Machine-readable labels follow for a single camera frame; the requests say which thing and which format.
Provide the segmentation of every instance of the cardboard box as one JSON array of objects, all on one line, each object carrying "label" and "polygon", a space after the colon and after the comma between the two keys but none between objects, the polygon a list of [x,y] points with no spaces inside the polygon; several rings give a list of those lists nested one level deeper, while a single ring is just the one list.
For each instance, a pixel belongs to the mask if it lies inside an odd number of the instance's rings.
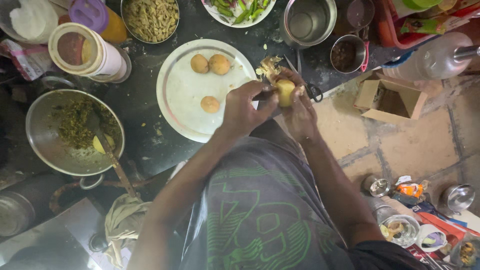
[{"label": "cardboard box", "polygon": [[379,80],[367,80],[360,85],[353,106],[367,110],[362,116],[394,124],[418,119],[428,95],[411,82],[377,76]]}]

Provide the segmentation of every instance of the cloth rag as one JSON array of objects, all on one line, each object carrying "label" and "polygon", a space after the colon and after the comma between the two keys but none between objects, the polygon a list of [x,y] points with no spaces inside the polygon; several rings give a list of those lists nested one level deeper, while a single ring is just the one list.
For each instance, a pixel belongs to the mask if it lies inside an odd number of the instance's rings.
[{"label": "cloth rag", "polygon": [[151,203],[123,194],[113,202],[108,211],[105,217],[105,236],[108,249],[105,255],[116,268],[123,268],[120,251],[128,241],[138,238],[146,211]]}]

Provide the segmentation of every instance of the boiled potato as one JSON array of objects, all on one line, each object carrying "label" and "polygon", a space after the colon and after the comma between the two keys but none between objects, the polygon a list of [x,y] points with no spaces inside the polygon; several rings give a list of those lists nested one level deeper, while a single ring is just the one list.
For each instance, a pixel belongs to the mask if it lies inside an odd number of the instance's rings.
[{"label": "boiled potato", "polygon": [[193,71],[197,73],[207,73],[208,72],[208,61],[201,54],[195,54],[192,59],[190,60],[190,66],[192,67]]},{"label": "boiled potato", "polygon": [[230,70],[230,61],[221,54],[214,54],[208,61],[208,66],[217,75],[224,75]]},{"label": "boiled potato", "polygon": [[291,106],[290,93],[295,88],[295,84],[289,80],[279,80],[275,86],[278,88],[278,104],[280,107]]},{"label": "boiled potato", "polygon": [[[110,135],[107,135],[105,133],[104,133],[104,135],[105,135],[105,138],[107,138],[108,144],[110,145],[110,147],[112,148],[112,151],[113,151],[113,149],[115,149],[115,141],[113,140],[113,138]],[[97,150],[98,152],[105,155],[105,150],[103,149],[103,146],[100,143],[100,140],[98,139],[97,136],[95,136],[93,138],[93,147],[95,148],[95,150]]]},{"label": "boiled potato", "polygon": [[216,113],[220,108],[218,100],[212,96],[206,96],[200,101],[200,107],[206,112]]}]

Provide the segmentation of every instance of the purple lid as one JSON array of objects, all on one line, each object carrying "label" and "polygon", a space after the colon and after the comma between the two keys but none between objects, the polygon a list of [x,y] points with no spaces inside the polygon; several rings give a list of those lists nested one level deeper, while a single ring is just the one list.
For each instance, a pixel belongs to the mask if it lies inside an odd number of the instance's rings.
[{"label": "purple lid", "polygon": [[73,0],[68,15],[74,23],[101,34],[108,25],[108,11],[100,0]]}]

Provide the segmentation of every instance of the spice jar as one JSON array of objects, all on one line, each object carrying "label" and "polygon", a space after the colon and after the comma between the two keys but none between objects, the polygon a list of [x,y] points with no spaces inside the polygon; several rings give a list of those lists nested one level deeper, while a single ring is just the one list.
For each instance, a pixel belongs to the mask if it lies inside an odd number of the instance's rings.
[{"label": "spice jar", "polygon": [[87,26],[106,41],[120,43],[127,39],[123,20],[100,0],[73,0],[68,14],[72,22]]}]

